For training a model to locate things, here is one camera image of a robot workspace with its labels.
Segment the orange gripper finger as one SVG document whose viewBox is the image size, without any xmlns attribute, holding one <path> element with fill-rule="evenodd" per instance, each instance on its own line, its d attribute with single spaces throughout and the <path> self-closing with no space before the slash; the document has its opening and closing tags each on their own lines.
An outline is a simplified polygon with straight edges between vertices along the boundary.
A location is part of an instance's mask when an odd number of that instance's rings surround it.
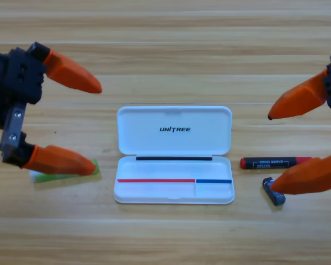
<svg viewBox="0 0 331 265">
<path fill-rule="evenodd" d="M 97 168 L 92 160 L 55 145 L 41 147 L 25 142 L 25 134 L 1 140 L 2 162 L 45 174 L 91 175 Z"/>
<path fill-rule="evenodd" d="M 319 193 L 331 189 L 331 155 L 312 158 L 287 169 L 278 177 L 271 189 L 282 194 Z"/>
</svg>

